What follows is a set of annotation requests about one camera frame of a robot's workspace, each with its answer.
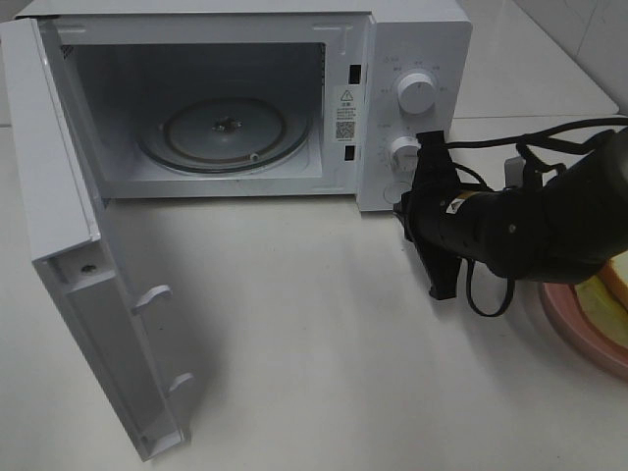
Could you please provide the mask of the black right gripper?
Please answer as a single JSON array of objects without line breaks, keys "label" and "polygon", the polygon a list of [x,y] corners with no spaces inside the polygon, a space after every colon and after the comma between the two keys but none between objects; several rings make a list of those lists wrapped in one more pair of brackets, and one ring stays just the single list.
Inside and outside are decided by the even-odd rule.
[{"label": "black right gripper", "polygon": [[423,263],[429,295],[453,299],[464,255],[445,245],[439,224],[452,195],[461,189],[461,180],[446,149],[444,131],[419,132],[416,138],[420,148],[412,187],[394,205],[394,214]]}]

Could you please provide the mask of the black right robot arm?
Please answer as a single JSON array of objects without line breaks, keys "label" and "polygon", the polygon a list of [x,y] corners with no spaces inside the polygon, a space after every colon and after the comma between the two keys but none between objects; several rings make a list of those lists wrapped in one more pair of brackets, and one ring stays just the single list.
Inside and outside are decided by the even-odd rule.
[{"label": "black right robot arm", "polygon": [[417,136],[412,188],[393,211],[419,254],[431,297],[456,296],[463,260],[496,276],[577,284],[627,249],[627,132],[603,131],[549,181],[491,190],[464,183],[440,131]]}]

